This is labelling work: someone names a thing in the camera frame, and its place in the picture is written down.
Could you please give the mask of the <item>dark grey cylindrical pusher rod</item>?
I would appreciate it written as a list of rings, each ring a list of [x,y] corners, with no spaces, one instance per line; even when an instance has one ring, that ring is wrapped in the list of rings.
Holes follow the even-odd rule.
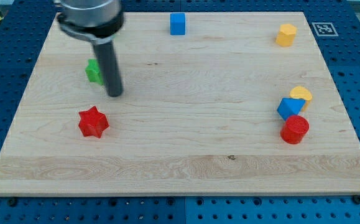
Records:
[[[96,39],[93,43],[93,50],[108,96],[121,96],[123,93],[122,80],[112,39]]]

